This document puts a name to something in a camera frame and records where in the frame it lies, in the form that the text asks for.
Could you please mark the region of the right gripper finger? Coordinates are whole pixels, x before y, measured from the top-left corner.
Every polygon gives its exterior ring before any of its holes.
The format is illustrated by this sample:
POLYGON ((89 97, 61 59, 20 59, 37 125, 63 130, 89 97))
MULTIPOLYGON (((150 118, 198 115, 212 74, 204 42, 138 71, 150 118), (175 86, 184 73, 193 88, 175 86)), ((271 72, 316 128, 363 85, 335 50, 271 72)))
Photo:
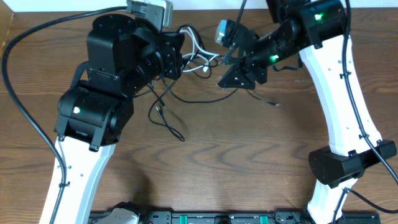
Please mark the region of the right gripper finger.
POLYGON ((223 65, 233 65, 233 64, 235 64, 238 61, 238 59, 236 57, 233 57, 233 54, 237 50, 238 50, 238 46, 236 44, 233 44, 229 48, 228 52, 225 55, 222 56, 221 63, 223 65))
POLYGON ((255 89, 254 80, 248 78, 239 68, 230 67, 218 82, 221 88, 255 89))

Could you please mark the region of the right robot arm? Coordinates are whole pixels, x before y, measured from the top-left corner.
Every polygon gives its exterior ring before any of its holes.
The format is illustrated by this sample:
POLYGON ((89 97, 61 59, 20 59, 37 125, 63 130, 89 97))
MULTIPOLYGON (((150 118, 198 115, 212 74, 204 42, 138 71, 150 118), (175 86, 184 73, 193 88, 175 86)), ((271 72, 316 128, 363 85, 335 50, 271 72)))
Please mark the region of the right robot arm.
POLYGON ((368 223, 368 215, 347 217, 343 204, 365 170, 396 156, 393 141, 374 125, 359 85, 352 54, 349 2, 269 1, 278 29, 259 37, 239 20, 222 20, 215 40, 229 53, 221 88, 253 90, 267 81, 269 67, 300 57, 315 85, 328 128, 329 143, 308 161, 316 178, 302 223, 368 223))

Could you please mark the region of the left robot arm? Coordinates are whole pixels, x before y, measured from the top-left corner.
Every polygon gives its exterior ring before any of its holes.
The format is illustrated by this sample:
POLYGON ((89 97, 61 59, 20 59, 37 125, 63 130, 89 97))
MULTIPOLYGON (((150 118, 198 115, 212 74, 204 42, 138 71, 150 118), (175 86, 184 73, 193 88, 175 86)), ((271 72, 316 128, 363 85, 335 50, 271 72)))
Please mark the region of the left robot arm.
POLYGON ((157 77, 176 80, 185 36, 163 32, 144 19, 107 14, 87 37, 88 78, 74 75, 58 102, 55 125, 60 160, 41 223, 86 223, 104 168, 134 112, 135 95, 157 77))

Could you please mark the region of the cardboard box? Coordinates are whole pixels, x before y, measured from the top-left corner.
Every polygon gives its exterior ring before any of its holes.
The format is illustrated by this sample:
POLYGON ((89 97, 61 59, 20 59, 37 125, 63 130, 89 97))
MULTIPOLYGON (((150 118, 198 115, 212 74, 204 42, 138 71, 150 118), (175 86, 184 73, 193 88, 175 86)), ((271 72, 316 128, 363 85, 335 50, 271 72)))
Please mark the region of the cardboard box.
POLYGON ((1 57, 4 53, 6 40, 9 35, 13 19, 14 19, 14 11, 3 0, 1 0, 1 7, 0 7, 1 57))

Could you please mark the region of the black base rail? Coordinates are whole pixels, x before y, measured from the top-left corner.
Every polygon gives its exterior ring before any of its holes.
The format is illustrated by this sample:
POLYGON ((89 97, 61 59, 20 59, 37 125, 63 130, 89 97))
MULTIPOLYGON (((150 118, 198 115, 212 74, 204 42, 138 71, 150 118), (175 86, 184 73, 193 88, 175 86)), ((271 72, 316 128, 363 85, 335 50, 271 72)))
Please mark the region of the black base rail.
POLYGON ((266 224, 311 223, 301 212, 278 211, 274 213, 177 213, 152 211, 128 214, 125 209, 113 212, 92 213, 88 223, 143 223, 143 224, 266 224))

